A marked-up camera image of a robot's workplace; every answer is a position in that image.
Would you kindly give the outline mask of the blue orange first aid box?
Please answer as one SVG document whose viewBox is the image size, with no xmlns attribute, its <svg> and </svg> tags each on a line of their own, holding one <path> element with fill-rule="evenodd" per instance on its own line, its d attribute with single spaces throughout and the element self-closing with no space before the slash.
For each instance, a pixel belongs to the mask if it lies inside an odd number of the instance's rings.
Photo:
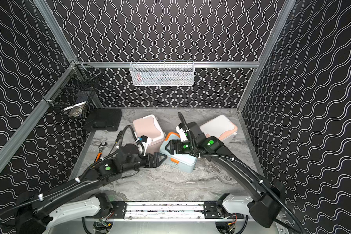
<svg viewBox="0 0 351 234">
<path fill-rule="evenodd" d="M 176 140 L 176 139 L 180 140 L 179 134 L 170 132 L 165 138 L 165 141 L 162 143 L 160 147 L 160 153 L 167 155 L 167 159 L 165 160 L 164 163 L 170 166 L 173 166 L 175 168 L 178 168 L 183 172 L 191 173 L 194 170 L 197 158 L 190 156 L 189 154 L 175 154 L 175 152 L 173 155 L 170 155 L 165 150 L 167 142 L 169 140 Z"/>
</svg>

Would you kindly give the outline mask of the white pink first aid box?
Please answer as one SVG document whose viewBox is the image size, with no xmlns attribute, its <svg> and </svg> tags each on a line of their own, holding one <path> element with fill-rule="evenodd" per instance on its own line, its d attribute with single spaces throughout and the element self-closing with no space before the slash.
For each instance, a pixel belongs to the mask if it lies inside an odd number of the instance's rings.
<svg viewBox="0 0 351 234">
<path fill-rule="evenodd" d="M 217 137 L 224 144 L 230 143 L 238 133 L 238 127 L 224 115 L 206 122 L 200 129 L 207 137 Z"/>
</svg>

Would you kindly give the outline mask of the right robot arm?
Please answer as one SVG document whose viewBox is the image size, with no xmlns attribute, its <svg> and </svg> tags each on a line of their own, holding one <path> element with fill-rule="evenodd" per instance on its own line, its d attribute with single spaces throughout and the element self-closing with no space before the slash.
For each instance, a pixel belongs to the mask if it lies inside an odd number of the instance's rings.
<svg viewBox="0 0 351 234">
<path fill-rule="evenodd" d="M 206 137 L 195 123 L 187 123 L 182 113 L 178 113 L 181 123 L 177 126 L 179 140 L 171 140 L 166 148 L 171 155 L 188 155 L 197 159 L 207 159 L 221 166 L 250 195 L 244 206 L 247 215 L 258 224 L 269 228 L 274 222 L 297 233 L 304 234 L 305 228 L 284 202 L 284 186 L 272 183 L 264 176 L 238 159 L 225 144 L 215 136 Z"/>
</svg>

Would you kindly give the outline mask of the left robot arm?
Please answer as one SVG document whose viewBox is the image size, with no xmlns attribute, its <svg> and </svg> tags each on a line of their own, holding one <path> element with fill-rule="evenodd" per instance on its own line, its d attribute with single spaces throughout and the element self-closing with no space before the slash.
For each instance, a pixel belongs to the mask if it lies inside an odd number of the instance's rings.
<svg viewBox="0 0 351 234">
<path fill-rule="evenodd" d="M 19 234 L 41 234 L 56 221 L 56 211 L 71 200 L 123 177 L 127 171 L 158 168 L 166 161 L 165 154 L 145 151 L 141 138 L 134 144 L 122 145 L 128 125 L 119 134 L 118 149 L 100 157 L 74 179 L 37 196 L 22 196 L 15 207 L 0 213 L 0 228 L 16 230 Z"/>
</svg>

